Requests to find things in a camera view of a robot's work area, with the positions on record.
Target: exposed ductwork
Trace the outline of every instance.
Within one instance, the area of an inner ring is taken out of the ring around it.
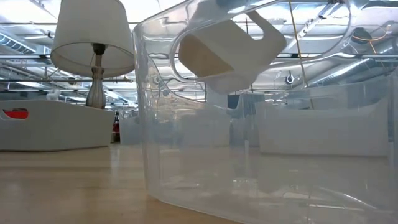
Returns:
[[[13,38],[11,38],[5,34],[2,34],[2,33],[0,33],[0,44],[10,47],[22,54],[36,53],[36,51],[34,49],[32,49],[32,48],[30,48],[30,47],[28,47],[28,46],[26,46],[26,45],[14,40]]]
[[[379,44],[375,48],[376,52],[378,54],[397,54],[398,53],[397,38],[398,37]],[[331,85],[341,81],[342,79],[351,77],[353,75],[368,71],[376,67],[383,67],[383,70],[381,70],[382,74],[391,72],[394,69],[394,67],[388,67],[388,63],[379,63],[376,60],[370,58],[361,59],[353,63],[337,66],[325,72],[324,74],[317,77],[316,81],[310,82],[308,86]]]

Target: fluorescent light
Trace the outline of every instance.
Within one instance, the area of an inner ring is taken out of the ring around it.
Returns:
[[[342,37],[343,37],[342,35],[335,35],[335,36],[332,36],[332,37],[309,37],[309,36],[304,36],[304,37],[301,38],[301,40],[334,40],[334,39],[340,39]],[[295,37],[294,37],[294,35],[292,35],[292,36],[285,35],[285,38],[293,39]]]
[[[228,13],[236,14],[236,13],[243,11],[245,8],[246,8],[246,6],[237,7],[235,9],[229,10]]]
[[[76,101],[86,101],[86,98],[79,96],[68,96],[68,98]]]
[[[39,90],[36,90],[36,89],[20,89],[20,90],[15,89],[15,90],[10,90],[10,89],[8,89],[7,91],[16,91],[16,92],[18,92],[18,91],[27,91],[27,92],[34,92],[34,91],[39,91]]]
[[[106,94],[112,98],[119,99],[120,96],[112,91],[107,91]]]
[[[18,84],[33,87],[33,88],[46,88],[45,85],[38,84],[36,82],[17,82]]]
[[[46,35],[34,36],[34,37],[25,37],[26,40],[37,40],[37,39],[44,39],[48,38]]]
[[[136,83],[126,83],[126,84],[104,84],[106,88],[112,90],[136,90],[137,84]]]

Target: pipe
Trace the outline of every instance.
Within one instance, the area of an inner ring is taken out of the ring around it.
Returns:
[[[129,22],[129,25],[137,25],[139,22]],[[56,26],[56,22],[0,22],[0,26]]]
[[[12,68],[12,67],[8,67],[8,66],[6,66],[6,65],[1,65],[0,64],[0,75],[3,75],[4,77],[8,77],[8,80],[12,80],[12,79],[15,79],[15,80],[20,80],[20,79],[18,79],[21,75],[24,75],[23,73],[20,73],[19,71],[17,71],[15,68]]]
[[[4,67],[8,68],[9,70],[13,70],[13,72],[17,72],[17,73],[23,74],[23,75],[25,75],[27,77],[35,76],[35,77],[38,77],[38,78],[44,78],[43,76],[41,76],[41,75],[39,75],[39,74],[37,74],[35,72],[32,72],[30,70],[26,70],[26,69],[18,67],[18,66],[15,66],[15,65],[13,65],[11,63],[2,61],[2,62],[0,62],[0,65],[2,65],[2,64],[4,65]],[[32,79],[27,79],[27,80],[15,79],[15,82],[27,82],[27,83],[29,83],[29,82],[43,82],[43,81],[37,81],[37,80],[32,80]],[[57,88],[69,89],[69,88],[72,87],[69,84],[57,83],[57,82],[54,82],[54,81],[47,82],[47,83],[51,83],[51,85],[53,85],[53,86],[55,86]]]
[[[397,41],[396,38],[392,41],[385,41],[376,47],[376,52],[379,54],[396,54]],[[309,83],[309,86],[318,86],[318,85],[331,85],[336,83],[344,78],[350,77],[352,75],[358,74],[359,72],[363,72],[365,70],[370,70],[371,68],[382,65],[383,63],[378,63],[374,59],[366,58],[360,61],[355,61],[353,63],[349,63],[347,65],[338,66],[330,71],[321,75],[321,78],[316,80],[315,82]]]
[[[44,65],[41,65],[41,64],[37,64],[37,63],[23,64],[23,66],[24,66],[25,68],[27,68],[27,67],[54,67],[54,65],[52,65],[52,64],[44,64]]]
[[[1,55],[0,54],[0,60],[50,60],[50,55]]]
[[[56,80],[20,80],[20,79],[1,79],[0,83],[3,82],[42,82],[42,83],[52,83],[52,82],[92,82],[91,79],[84,79],[84,80],[64,80],[64,79],[56,79]],[[131,80],[124,80],[124,79],[109,79],[103,80],[103,82],[132,82]]]
[[[53,90],[51,88],[48,89],[43,89],[43,90],[39,90],[36,88],[29,88],[29,89],[8,89],[8,90],[0,90],[0,92],[7,92],[7,91],[27,91],[27,92],[37,92],[37,91],[50,91]],[[84,92],[88,92],[89,89],[85,88],[85,89],[62,89],[60,90],[61,92],[75,92],[75,93],[84,93]],[[108,91],[113,91],[113,92],[136,92],[137,89],[126,89],[126,88],[117,88],[117,89],[112,89],[112,90],[105,90],[105,92]],[[183,91],[181,92],[179,89],[170,89],[170,91],[175,92],[175,93],[204,93],[203,90],[190,90],[190,91]]]

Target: ceiling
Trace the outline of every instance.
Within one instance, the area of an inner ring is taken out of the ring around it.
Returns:
[[[140,21],[181,3],[182,0],[121,0],[121,2],[126,8],[129,25],[133,30]],[[0,82],[0,90],[29,91],[32,92],[31,97],[38,98],[43,97],[43,93],[40,93],[39,89],[59,88],[62,90],[65,100],[75,103],[85,101],[85,96],[91,85],[89,80],[77,83],[67,82],[72,78],[77,80],[84,78],[57,70],[47,58],[28,57],[29,55],[42,55],[50,52],[53,37],[56,35],[55,29],[60,3],[61,0],[0,0],[0,42],[5,36],[13,40],[13,43],[19,44],[18,48],[15,45],[0,44],[0,54],[2,55],[2,58],[0,58],[0,79],[51,80],[51,82],[45,83]],[[316,18],[326,4],[327,1],[320,0],[295,1],[293,3],[293,14],[297,30],[308,27],[311,24],[309,21]],[[257,11],[285,35],[288,43],[293,41],[294,30],[287,2],[280,2]],[[396,16],[394,15],[398,15],[398,7],[388,7],[388,10],[378,5],[364,8],[357,17],[356,25],[363,27],[372,37],[384,35],[385,38],[374,43],[375,45],[382,45],[385,40],[391,40],[397,36],[398,25],[395,22]],[[233,18],[233,21],[254,39],[261,38],[260,28],[250,21],[246,15],[238,15]],[[302,52],[318,55],[332,49],[337,43],[341,42],[341,38],[347,31],[348,23],[349,10],[345,4],[341,4],[335,8],[327,19],[317,22],[300,39]],[[347,54],[364,54],[371,49],[368,44],[361,45],[352,42],[349,42],[349,46],[345,47],[341,51]],[[288,55],[296,53],[297,46],[295,44],[283,51],[283,54]],[[305,69],[308,70],[311,78],[316,78],[319,74],[324,75],[330,69],[335,68],[338,63],[341,63],[341,60],[333,58],[333,60],[324,60],[322,63],[308,63],[305,65]],[[293,74],[294,77],[297,77],[295,81],[302,83],[301,68],[297,65],[297,62],[290,67],[275,65],[272,69],[260,74],[252,87],[258,91],[293,88],[293,85],[286,85],[285,78],[289,74]],[[179,62],[176,63],[176,68],[183,77],[195,77]],[[187,85],[173,79],[171,70],[166,69],[162,73],[168,87],[176,94],[193,100],[204,100],[205,87],[201,83]],[[117,77],[114,80],[107,80],[104,87],[108,91],[108,104],[136,105],[137,92],[134,72]]]

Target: red object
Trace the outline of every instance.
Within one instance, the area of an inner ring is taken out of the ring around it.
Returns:
[[[119,122],[113,124],[113,132],[114,133],[119,133],[120,132]]]
[[[3,110],[3,112],[12,119],[27,119],[29,112],[27,110]]]

